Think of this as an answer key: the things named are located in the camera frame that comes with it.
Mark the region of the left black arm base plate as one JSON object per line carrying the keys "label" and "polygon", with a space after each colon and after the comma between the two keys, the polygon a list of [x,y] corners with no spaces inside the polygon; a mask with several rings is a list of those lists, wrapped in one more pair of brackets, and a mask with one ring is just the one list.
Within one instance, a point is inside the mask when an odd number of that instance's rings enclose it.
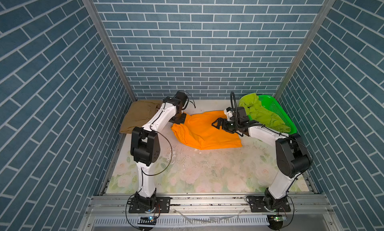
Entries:
{"label": "left black arm base plate", "polygon": [[171,198],[170,197],[151,197],[144,198],[134,195],[128,204],[130,214],[144,214],[157,212],[160,214],[169,213]]}

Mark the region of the orange shorts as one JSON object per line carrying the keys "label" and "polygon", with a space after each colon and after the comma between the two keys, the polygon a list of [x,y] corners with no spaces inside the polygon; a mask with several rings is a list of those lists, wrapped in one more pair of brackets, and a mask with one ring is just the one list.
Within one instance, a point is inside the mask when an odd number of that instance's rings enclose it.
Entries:
{"label": "orange shorts", "polygon": [[218,118],[225,117],[223,111],[187,115],[183,124],[173,124],[171,130],[180,143],[199,150],[242,147],[237,134],[218,130],[212,126]]}

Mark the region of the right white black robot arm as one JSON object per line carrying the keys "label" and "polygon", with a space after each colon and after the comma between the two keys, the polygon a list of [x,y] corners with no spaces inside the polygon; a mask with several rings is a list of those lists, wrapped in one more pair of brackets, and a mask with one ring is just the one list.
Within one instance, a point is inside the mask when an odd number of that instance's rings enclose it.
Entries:
{"label": "right white black robot arm", "polygon": [[243,107],[228,107],[224,114],[225,118],[218,118],[212,123],[214,128],[259,139],[276,149],[279,171],[265,191],[264,203],[272,205],[282,202],[288,196],[294,181],[313,163],[310,151],[302,143],[302,137],[297,133],[278,132],[258,121],[250,120]]}

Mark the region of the tan drawstring shorts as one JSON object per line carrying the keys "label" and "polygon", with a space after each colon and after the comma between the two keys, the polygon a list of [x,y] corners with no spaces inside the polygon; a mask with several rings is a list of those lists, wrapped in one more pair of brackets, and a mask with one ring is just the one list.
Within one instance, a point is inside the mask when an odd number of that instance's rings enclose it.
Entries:
{"label": "tan drawstring shorts", "polygon": [[120,133],[131,134],[135,127],[142,127],[160,109],[162,100],[140,100],[131,104],[123,118]]}

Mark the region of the light green garment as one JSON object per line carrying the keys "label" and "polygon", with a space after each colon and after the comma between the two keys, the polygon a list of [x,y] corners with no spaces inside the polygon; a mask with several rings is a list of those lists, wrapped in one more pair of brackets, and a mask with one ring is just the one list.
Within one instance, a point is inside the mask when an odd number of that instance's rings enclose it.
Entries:
{"label": "light green garment", "polygon": [[289,133],[291,131],[291,128],[276,113],[262,106],[259,96],[255,93],[243,96],[239,100],[239,106],[245,109],[251,120],[258,121],[278,132]]}

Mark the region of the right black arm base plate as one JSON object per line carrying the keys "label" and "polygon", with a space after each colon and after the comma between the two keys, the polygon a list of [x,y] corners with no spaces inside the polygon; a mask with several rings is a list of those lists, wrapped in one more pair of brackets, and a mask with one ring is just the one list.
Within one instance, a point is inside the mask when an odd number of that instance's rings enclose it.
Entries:
{"label": "right black arm base plate", "polygon": [[249,204],[252,213],[273,213],[277,211],[288,213],[291,211],[287,197],[276,200],[269,196],[246,196],[246,202]]}

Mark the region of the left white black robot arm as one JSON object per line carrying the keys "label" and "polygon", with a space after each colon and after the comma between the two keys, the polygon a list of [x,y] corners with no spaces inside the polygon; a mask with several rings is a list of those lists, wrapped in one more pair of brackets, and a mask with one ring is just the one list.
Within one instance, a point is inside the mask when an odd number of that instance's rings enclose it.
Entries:
{"label": "left white black robot arm", "polygon": [[186,119],[184,110],[189,98],[183,91],[173,97],[166,97],[155,115],[143,126],[132,131],[131,155],[137,163],[139,173],[138,197],[150,199],[156,196],[155,174],[149,171],[161,153],[160,131],[169,123],[183,124]]}

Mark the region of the green perforated plastic basket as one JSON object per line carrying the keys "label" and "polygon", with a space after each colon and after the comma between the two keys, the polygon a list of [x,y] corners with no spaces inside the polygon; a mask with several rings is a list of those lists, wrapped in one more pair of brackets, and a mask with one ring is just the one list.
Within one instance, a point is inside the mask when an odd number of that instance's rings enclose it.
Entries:
{"label": "green perforated plastic basket", "polygon": [[291,128],[289,134],[297,133],[296,125],[274,97],[270,95],[259,95],[259,101],[264,108],[277,114],[284,121],[285,125]]}

